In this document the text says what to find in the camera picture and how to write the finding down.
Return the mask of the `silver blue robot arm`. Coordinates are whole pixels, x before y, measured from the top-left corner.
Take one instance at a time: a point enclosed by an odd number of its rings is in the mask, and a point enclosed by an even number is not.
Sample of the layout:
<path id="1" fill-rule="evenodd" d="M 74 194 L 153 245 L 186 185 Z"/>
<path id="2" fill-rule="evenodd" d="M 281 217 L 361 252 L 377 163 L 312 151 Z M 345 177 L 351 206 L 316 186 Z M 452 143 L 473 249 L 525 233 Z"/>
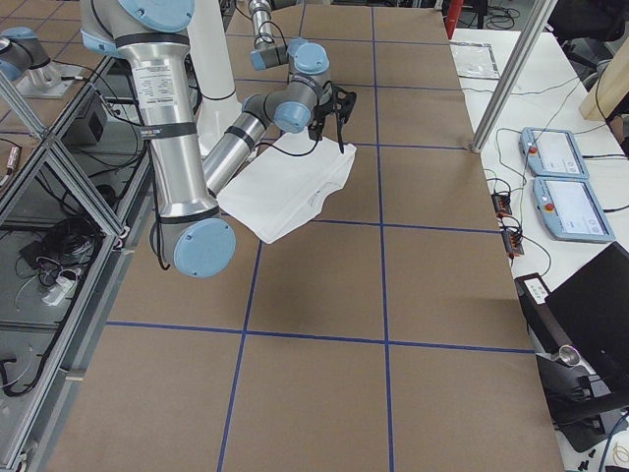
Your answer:
<path id="1" fill-rule="evenodd" d="M 289 62 L 286 40 L 280 27 L 271 19 L 271 13 L 296 4 L 289 0 L 248 2 L 254 32 L 254 50 L 250 56 L 255 70 L 264 71 Z"/>
<path id="2" fill-rule="evenodd" d="M 284 38 L 271 19 L 282 8 L 280 1 L 247 3 L 253 67 L 287 66 L 286 87 L 249 97 L 234 122 L 220 126 L 213 147 L 202 151 L 185 62 L 208 47 L 209 63 L 197 69 L 200 93 L 208 110 L 223 115 L 234 102 L 235 86 L 219 6 L 211 1 L 81 3 L 85 47 L 131 67 L 154 173 L 153 237 L 162 267 L 206 278 L 228 266 L 236 237 L 219 215 L 217 197 L 270 126 L 307 132 L 318 142 L 328 116 L 343 126 L 352 114 L 357 96 L 331 80 L 325 49 L 300 37 Z"/>

